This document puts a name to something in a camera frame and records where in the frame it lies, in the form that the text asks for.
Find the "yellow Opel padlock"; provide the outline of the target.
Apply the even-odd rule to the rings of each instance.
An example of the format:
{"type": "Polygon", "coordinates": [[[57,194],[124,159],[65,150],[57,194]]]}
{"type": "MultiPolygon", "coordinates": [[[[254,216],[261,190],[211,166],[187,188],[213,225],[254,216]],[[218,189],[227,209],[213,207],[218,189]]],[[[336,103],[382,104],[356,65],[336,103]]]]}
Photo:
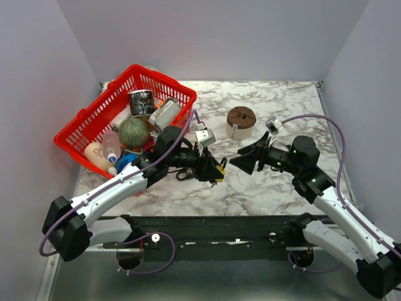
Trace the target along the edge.
{"type": "Polygon", "coordinates": [[[226,175],[226,165],[227,165],[227,158],[223,157],[220,164],[218,166],[216,166],[217,169],[219,170],[219,172],[221,173],[222,178],[211,181],[211,188],[218,185],[220,182],[223,182],[224,177],[226,175]]]}

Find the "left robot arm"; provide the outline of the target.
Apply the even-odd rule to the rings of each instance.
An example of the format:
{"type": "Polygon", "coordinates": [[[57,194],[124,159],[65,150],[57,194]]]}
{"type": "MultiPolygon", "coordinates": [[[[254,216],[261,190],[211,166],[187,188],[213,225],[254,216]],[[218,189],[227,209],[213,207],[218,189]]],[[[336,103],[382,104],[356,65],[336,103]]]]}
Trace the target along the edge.
{"type": "Polygon", "coordinates": [[[195,137],[195,144],[191,144],[178,127],[168,126],[151,149],[109,181],[70,200],[63,196],[54,199],[42,227],[44,240],[64,261],[74,260],[95,244],[119,241],[126,248],[135,246],[139,233],[125,218],[113,219],[113,226],[93,227],[109,209],[166,177],[171,167],[193,169],[200,182],[222,181],[222,164],[208,150],[216,141],[212,130],[198,130],[195,137]]]}

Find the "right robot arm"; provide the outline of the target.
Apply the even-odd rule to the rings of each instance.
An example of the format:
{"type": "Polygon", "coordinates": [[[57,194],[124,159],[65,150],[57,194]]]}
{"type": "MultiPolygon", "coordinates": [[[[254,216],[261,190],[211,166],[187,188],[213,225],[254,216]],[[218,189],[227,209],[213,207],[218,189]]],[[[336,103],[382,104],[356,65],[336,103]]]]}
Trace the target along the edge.
{"type": "Polygon", "coordinates": [[[347,266],[373,297],[383,298],[400,288],[400,243],[372,224],[336,189],[317,163],[320,152],[305,135],[294,138],[288,150],[270,146],[269,134],[238,150],[230,163],[247,174],[269,166],[293,176],[295,191],[324,212],[343,234],[332,231],[309,213],[293,220],[288,230],[292,244],[319,246],[347,266]]]}

